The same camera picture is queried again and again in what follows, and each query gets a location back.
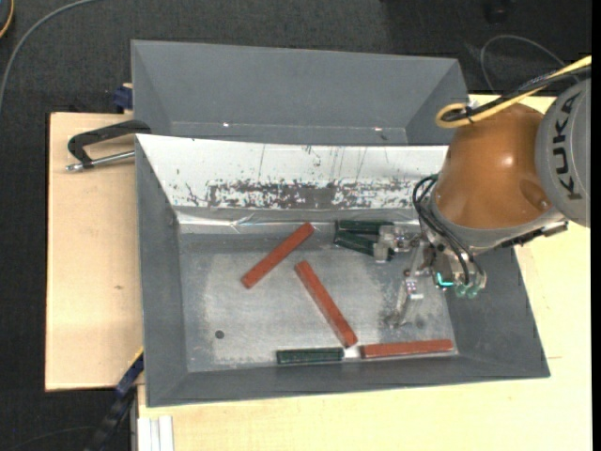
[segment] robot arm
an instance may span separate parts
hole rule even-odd
[[[591,78],[544,116],[512,102],[494,116],[465,118],[440,173],[416,187],[414,205],[436,249],[433,275],[474,296],[485,285],[474,256],[564,230],[567,220],[591,225]]]

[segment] dark green block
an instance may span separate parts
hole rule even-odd
[[[337,222],[336,229],[343,232],[352,232],[353,234],[377,235],[382,226],[393,226],[393,223],[389,221],[342,220]]]
[[[315,364],[342,361],[345,350],[343,348],[278,350],[275,354],[279,365]]]

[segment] metal sheet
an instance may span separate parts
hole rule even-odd
[[[546,362],[540,358],[542,349],[525,291],[516,286],[516,263],[507,252],[496,254],[489,262],[486,259],[490,257],[484,258],[492,272],[489,291],[479,302],[442,294],[424,277],[419,282],[424,301],[416,319],[409,326],[394,328],[387,317],[395,309],[402,271],[410,265],[409,255],[381,266],[371,257],[335,248],[331,244],[332,219],[343,210],[331,205],[321,210],[247,209],[240,207],[241,200],[229,202],[225,209],[208,202],[203,207],[194,199],[179,202],[174,182],[179,186],[196,177],[191,180],[195,187],[190,186],[195,193],[201,192],[207,181],[228,172],[219,165],[222,159],[208,166],[210,159],[215,155],[231,158],[234,148],[241,146],[243,151],[252,145],[210,141],[196,145],[187,139],[157,136],[139,136],[136,142],[149,406],[548,373]],[[305,152],[303,146],[293,147]],[[219,148],[227,151],[216,152]],[[360,148],[354,150],[361,154]],[[378,151],[384,150],[394,156],[392,162],[375,159],[375,167],[368,168],[381,170],[379,166],[384,165],[395,175],[399,168],[405,169],[401,174],[413,179],[421,175],[416,168],[423,158],[419,151]],[[429,165],[440,165],[444,148],[426,148],[424,152],[430,156],[425,159]],[[306,164],[313,162],[309,157]],[[285,173],[289,162],[282,159],[282,168],[274,168],[274,172]],[[254,159],[249,158],[247,164],[255,165]],[[308,171],[296,166],[294,173],[304,175]],[[379,177],[385,174],[382,170]],[[222,211],[239,214],[232,220]],[[358,217],[379,217],[384,212],[408,225],[415,222],[412,211],[400,207],[350,211]],[[274,212],[278,219],[273,219]],[[241,276],[305,220],[315,222],[315,235],[255,288],[244,288]],[[338,344],[292,270],[302,259],[314,266],[360,344],[450,338],[456,342],[455,349],[446,357],[365,362],[356,348],[350,348],[343,363],[276,365],[277,350]],[[510,328],[503,327],[505,319],[511,320]]]

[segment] cable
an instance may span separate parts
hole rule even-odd
[[[94,427],[93,426],[79,426],[77,428],[60,429],[58,431],[53,431],[53,432],[49,432],[47,434],[42,434],[41,436],[37,436],[36,438],[32,438],[21,444],[16,444],[10,448],[5,448],[5,451],[16,451],[17,449],[21,449],[22,447],[27,446],[31,443],[35,443],[37,441],[52,438],[53,436],[58,436],[59,434],[67,434],[67,433],[71,433],[71,432],[75,432],[75,431],[89,431],[90,429],[94,429]]]
[[[10,59],[8,60],[8,63],[7,63],[7,68],[6,68],[6,70],[4,72],[4,76],[2,78],[2,84],[0,84],[0,117],[2,116],[2,107],[3,107],[3,103],[4,103],[4,96],[7,91],[8,76],[10,75],[10,71],[12,70],[12,66],[15,62],[15,59],[17,58],[17,55],[19,54],[19,51],[25,45],[25,43],[27,42],[29,37],[31,37],[31,35],[38,28],[40,28],[42,25],[44,25],[46,22],[50,21],[52,18],[56,17],[57,15],[60,15],[63,12],[66,12],[73,8],[81,7],[83,5],[91,4],[94,2],[103,2],[103,1],[106,1],[106,0],[79,0],[77,2],[73,2],[71,4],[65,5],[64,7],[58,8],[57,10],[49,13],[42,19],[38,20],[36,23],[33,24],[33,26],[31,28],[29,28],[29,30],[27,30],[27,32],[25,32],[25,34],[23,35],[21,40],[19,40],[19,43],[17,43],[15,49],[12,51],[12,54],[10,55]]]
[[[493,37],[492,39],[487,41],[484,44],[484,46],[482,47],[482,49],[480,50],[480,67],[482,69],[482,74],[485,77],[486,84],[488,85],[488,89],[492,93],[497,93],[497,92],[495,92],[495,89],[493,88],[492,84],[490,83],[490,79],[488,78],[488,73],[486,72],[486,65],[485,65],[486,49],[492,42],[497,41],[497,40],[503,40],[503,39],[505,39],[505,40],[512,39],[512,40],[523,41],[523,42],[529,43],[530,45],[536,47],[540,51],[542,51],[545,54],[547,54],[548,56],[550,56],[553,60],[555,60],[558,64],[560,64],[560,67],[565,66],[565,62],[563,60],[561,60],[558,56],[556,56],[554,53],[552,53],[549,49],[543,47],[540,43],[536,43],[534,40],[526,39],[525,37],[520,37],[518,35],[511,35],[511,34],[497,35],[496,37]]]
[[[422,191],[422,193],[418,196],[418,192],[419,192],[420,188],[428,181],[430,183]],[[433,176],[423,178],[415,185],[415,187],[413,188],[413,194],[412,194],[413,207],[415,208],[415,210],[418,213],[420,222],[423,224],[426,224],[428,227],[430,227],[431,230],[433,230],[436,234],[438,234],[441,238],[443,238],[447,242],[447,245],[451,248],[453,253],[456,255],[457,260],[459,261],[459,264],[461,265],[461,270],[463,271],[463,283],[465,286],[468,286],[470,284],[470,270],[468,269],[468,263],[466,262],[466,259],[463,257],[463,253],[461,251],[464,251],[465,254],[468,256],[469,261],[474,262],[474,264],[475,264],[473,255],[471,254],[471,252],[467,248],[467,246],[462,244],[461,241],[458,238],[456,238],[452,232],[450,232],[448,229],[444,228],[444,225],[442,225],[442,223],[439,222],[439,220],[434,216],[434,214],[432,212],[430,212],[429,210],[422,207],[422,201],[424,200],[427,193],[430,191],[430,189],[432,189],[432,187],[434,186],[434,184],[436,184],[437,181],[438,181],[438,175],[435,174]]]
[[[495,101],[478,107],[477,109],[471,109],[469,106],[463,103],[452,103],[442,108],[436,115],[436,123],[443,129],[453,129],[456,127],[462,127],[474,122],[479,122],[485,118],[491,117],[503,109],[510,107],[514,103],[524,100],[526,97],[535,94],[542,88],[545,88],[548,84],[555,81],[556,78],[564,75],[571,75],[573,72],[578,73],[586,67],[591,66],[593,58],[589,55],[581,58],[578,62],[563,67],[560,70],[550,73],[544,79],[533,79],[531,84],[525,84],[520,86],[517,91],[511,92],[510,95],[514,97],[499,97]]]
[[[480,105],[475,109],[472,109],[471,107],[467,107],[464,105],[459,105],[459,106],[457,106],[457,108],[455,110],[449,111],[446,114],[442,115],[441,119],[444,122],[456,122],[456,121],[460,120],[461,118],[467,118],[468,120],[473,122],[474,116],[477,116],[478,114],[481,114],[489,109],[493,109],[497,105],[500,105],[501,103],[513,100],[515,97],[518,97],[525,92],[529,92],[530,90],[534,90],[534,89],[539,90],[543,86],[549,86],[556,82],[560,82],[565,79],[572,78],[575,75],[580,75],[581,73],[582,74],[590,73],[590,70],[591,70],[590,67],[583,67],[581,69],[576,69],[569,73],[557,75],[555,77],[549,76],[550,74],[541,75],[539,77],[535,77],[535,78],[531,79],[529,82],[527,82],[525,84],[522,84],[516,90],[513,90],[512,92],[509,92],[506,95],[502,95],[502,96],[498,97],[497,99],[495,99],[494,101]]]

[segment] black cable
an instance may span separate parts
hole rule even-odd
[[[516,40],[516,41],[521,41],[521,42],[528,43],[531,46],[533,46],[533,47],[537,48],[538,50],[540,50],[541,52],[544,52],[545,54],[547,54],[548,56],[550,56],[561,67],[563,67],[565,65],[565,63],[563,62],[563,60],[561,60],[558,56],[556,56],[554,53],[552,53],[548,48],[544,47],[540,43],[535,42],[534,40],[526,39],[525,37],[521,37],[519,35],[512,35],[512,34],[497,35],[497,36],[489,39],[483,45],[482,49],[480,50],[480,68],[482,69],[482,74],[485,77],[486,84],[488,85],[488,88],[490,89],[490,91],[492,93],[500,93],[500,92],[496,92],[495,91],[495,89],[493,88],[493,85],[490,82],[490,79],[488,78],[488,72],[486,71],[486,65],[485,65],[485,55],[486,55],[486,50],[488,49],[488,46],[492,42],[498,41],[498,40]]]
[[[505,95],[501,95],[494,101],[485,103],[484,105],[480,105],[479,107],[477,107],[475,109],[472,109],[471,107],[464,107],[461,109],[457,109],[455,111],[447,112],[446,114],[441,116],[441,119],[445,122],[455,122],[455,121],[461,120],[463,118],[472,118],[474,116],[477,116],[478,114],[482,114],[483,112],[486,112],[486,111],[496,107],[497,105],[501,105],[502,103],[505,103],[506,101],[510,101],[512,99],[515,99],[516,97],[519,97],[520,95],[523,95],[532,90],[535,90],[536,88],[541,88],[543,86],[549,86],[556,82],[561,82],[568,78],[573,78],[575,76],[578,76],[583,73],[588,73],[590,71],[591,71],[591,67],[587,66],[587,67],[583,67],[581,69],[573,70],[573,71],[565,73],[563,75],[557,75],[555,77],[550,77],[550,75],[552,73],[554,73],[554,72],[550,72],[545,75],[541,75],[541,76],[538,76],[538,77],[535,77],[535,78],[529,80],[528,82],[526,82],[525,84],[522,84],[515,90],[512,90],[511,92],[509,92]]]
[[[424,184],[428,181],[428,186],[418,196],[420,188],[424,186]],[[450,232],[444,227],[444,225],[442,225],[442,223],[434,216],[434,214],[432,214],[432,212],[422,207],[422,201],[437,181],[438,175],[428,176],[426,178],[421,179],[415,185],[411,197],[411,200],[413,201],[413,207],[418,213],[420,222],[426,224],[428,227],[430,227],[430,229],[432,229],[439,236],[441,236],[447,242],[447,245],[451,248],[453,253],[457,256],[457,259],[459,260],[459,264],[461,265],[461,269],[463,271],[463,282],[466,286],[468,286],[470,284],[470,270],[468,269],[468,263],[463,257],[461,251],[463,250],[468,255],[470,262],[474,262],[473,255],[471,254],[470,250],[464,244],[462,244],[457,237],[453,235],[452,232]]]

